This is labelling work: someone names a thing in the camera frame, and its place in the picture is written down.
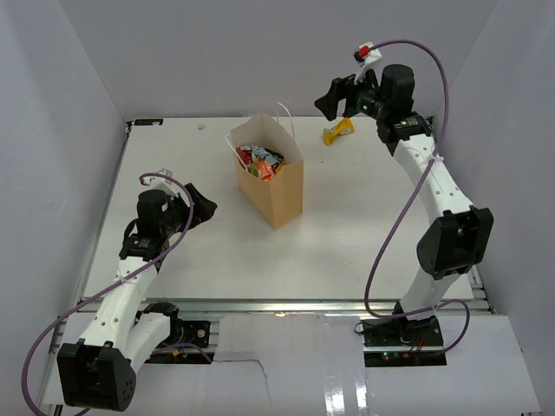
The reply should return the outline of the small yellow candy wrapper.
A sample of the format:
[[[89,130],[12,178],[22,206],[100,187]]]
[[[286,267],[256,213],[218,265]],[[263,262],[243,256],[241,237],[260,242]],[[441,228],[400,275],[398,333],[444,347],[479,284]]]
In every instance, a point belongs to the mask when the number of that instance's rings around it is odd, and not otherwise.
[[[355,127],[351,118],[342,118],[333,127],[323,130],[323,142],[326,146],[332,146],[338,137],[352,134],[354,131]]]

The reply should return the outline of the small magenta wrapper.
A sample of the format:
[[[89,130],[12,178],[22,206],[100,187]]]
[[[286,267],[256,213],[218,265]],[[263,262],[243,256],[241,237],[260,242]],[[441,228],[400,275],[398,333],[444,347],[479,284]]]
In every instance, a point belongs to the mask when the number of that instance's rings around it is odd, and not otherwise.
[[[246,165],[251,163],[251,150],[250,147],[243,148],[237,147],[236,152],[238,154],[239,159]]]

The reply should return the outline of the orange fruit candy bag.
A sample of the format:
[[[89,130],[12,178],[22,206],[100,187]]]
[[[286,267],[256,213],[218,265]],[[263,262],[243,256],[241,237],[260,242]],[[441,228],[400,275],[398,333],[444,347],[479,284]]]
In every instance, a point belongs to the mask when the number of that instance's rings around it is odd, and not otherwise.
[[[250,174],[263,181],[272,180],[276,174],[279,164],[271,165],[265,159],[256,158],[250,165]]]

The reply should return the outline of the silver wrapper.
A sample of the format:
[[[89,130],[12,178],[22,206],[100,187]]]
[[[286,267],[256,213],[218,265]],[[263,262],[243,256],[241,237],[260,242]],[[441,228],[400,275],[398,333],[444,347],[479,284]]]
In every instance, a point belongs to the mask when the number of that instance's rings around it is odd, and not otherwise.
[[[239,147],[243,147],[243,148],[249,147],[250,148],[250,150],[251,150],[251,163],[256,158],[264,159],[265,147],[262,147],[262,146],[259,146],[259,145],[245,145],[245,146],[239,146]]]

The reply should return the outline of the purple M&M's packet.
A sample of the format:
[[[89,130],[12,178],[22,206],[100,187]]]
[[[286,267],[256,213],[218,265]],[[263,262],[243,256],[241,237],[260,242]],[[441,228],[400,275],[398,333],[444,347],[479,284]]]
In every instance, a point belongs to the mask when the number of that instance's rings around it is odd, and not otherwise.
[[[284,156],[281,153],[265,148],[264,160],[274,172],[277,172],[280,169],[280,166],[284,163]]]

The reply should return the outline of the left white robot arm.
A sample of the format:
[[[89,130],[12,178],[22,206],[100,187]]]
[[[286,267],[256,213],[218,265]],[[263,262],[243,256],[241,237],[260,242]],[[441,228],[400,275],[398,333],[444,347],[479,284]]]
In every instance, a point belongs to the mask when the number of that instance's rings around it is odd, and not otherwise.
[[[156,302],[144,309],[173,236],[210,220],[215,202],[187,183],[150,177],[138,196],[137,216],[124,231],[114,288],[103,295],[91,323],[74,343],[63,343],[56,363],[68,406],[125,411],[141,366],[158,349],[186,339],[179,308]]]

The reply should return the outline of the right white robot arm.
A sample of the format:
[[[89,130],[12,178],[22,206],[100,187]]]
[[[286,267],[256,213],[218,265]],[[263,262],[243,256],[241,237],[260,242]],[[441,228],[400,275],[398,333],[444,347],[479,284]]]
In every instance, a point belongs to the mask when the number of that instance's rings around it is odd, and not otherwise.
[[[413,70],[391,64],[380,77],[370,69],[361,80],[336,78],[315,101],[327,120],[336,118],[343,101],[344,116],[364,114],[375,121],[428,215],[429,227],[416,245],[419,269],[390,317],[392,336],[404,346],[421,338],[450,287],[482,261],[493,228],[492,212],[476,207],[446,168],[430,123],[413,109],[414,89]]]

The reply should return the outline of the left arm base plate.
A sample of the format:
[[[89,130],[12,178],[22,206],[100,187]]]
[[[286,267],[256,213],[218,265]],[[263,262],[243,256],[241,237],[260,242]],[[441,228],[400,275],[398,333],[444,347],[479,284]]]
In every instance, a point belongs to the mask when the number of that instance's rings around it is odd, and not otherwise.
[[[210,345],[211,323],[209,321],[182,321],[181,338],[173,345],[188,343],[202,349],[205,354],[212,359],[213,353],[208,351]],[[209,364],[204,355],[196,348],[178,347],[172,350],[152,355],[148,360],[149,364]]]

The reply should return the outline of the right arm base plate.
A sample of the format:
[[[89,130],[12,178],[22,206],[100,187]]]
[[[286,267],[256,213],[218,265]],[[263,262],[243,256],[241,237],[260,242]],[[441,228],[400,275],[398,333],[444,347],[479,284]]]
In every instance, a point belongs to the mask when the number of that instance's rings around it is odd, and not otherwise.
[[[424,321],[368,319],[354,332],[362,337],[366,368],[443,367],[447,365],[436,317]]]

